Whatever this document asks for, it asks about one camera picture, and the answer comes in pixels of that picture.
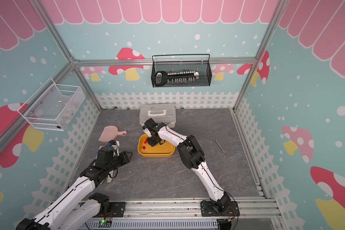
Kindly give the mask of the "yellow plastic storage box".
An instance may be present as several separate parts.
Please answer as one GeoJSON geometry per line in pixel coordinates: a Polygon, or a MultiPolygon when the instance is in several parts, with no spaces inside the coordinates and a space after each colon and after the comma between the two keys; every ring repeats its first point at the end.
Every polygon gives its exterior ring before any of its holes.
{"type": "Polygon", "coordinates": [[[147,134],[143,134],[138,143],[138,152],[145,158],[168,158],[173,156],[175,152],[175,146],[170,143],[158,144],[154,147],[150,146],[148,143],[144,144],[144,141],[148,138],[147,134]]]}

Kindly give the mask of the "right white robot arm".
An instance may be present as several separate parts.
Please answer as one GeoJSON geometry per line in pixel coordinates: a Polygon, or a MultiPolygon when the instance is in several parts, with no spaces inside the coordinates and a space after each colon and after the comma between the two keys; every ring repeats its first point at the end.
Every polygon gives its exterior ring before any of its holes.
{"type": "Polygon", "coordinates": [[[179,134],[169,128],[167,124],[156,123],[152,118],[144,123],[142,129],[148,135],[147,142],[152,147],[168,142],[177,148],[184,166],[195,172],[208,191],[214,211],[218,215],[223,215],[231,204],[231,197],[220,187],[210,172],[204,151],[196,138],[193,135],[179,134]]]}

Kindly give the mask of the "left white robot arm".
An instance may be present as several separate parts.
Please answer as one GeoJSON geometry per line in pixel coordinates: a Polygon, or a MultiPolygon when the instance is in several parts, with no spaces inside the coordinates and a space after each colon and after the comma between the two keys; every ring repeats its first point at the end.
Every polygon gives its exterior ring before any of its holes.
{"type": "Polygon", "coordinates": [[[34,218],[24,218],[16,229],[76,230],[95,216],[104,219],[111,217],[117,208],[112,208],[109,196],[101,193],[94,193],[77,210],[75,208],[84,197],[111,176],[111,171],[130,163],[132,156],[132,152],[117,153],[117,149],[112,146],[102,147],[96,159],[66,192],[34,218]]]}

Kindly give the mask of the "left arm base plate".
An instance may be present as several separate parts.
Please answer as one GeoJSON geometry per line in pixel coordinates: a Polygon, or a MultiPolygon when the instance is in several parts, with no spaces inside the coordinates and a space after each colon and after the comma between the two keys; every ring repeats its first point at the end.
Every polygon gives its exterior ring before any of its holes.
{"type": "Polygon", "coordinates": [[[93,218],[122,218],[126,209],[126,202],[109,202],[101,204],[98,213],[93,218]]]}

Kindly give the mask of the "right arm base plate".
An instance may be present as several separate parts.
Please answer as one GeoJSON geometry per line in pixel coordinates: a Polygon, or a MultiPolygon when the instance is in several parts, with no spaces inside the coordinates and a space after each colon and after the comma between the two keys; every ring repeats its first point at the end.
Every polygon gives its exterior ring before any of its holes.
{"type": "Polygon", "coordinates": [[[219,206],[211,200],[202,200],[200,202],[200,210],[202,217],[238,217],[240,211],[238,203],[231,201],[227,208],[219,206]]]}

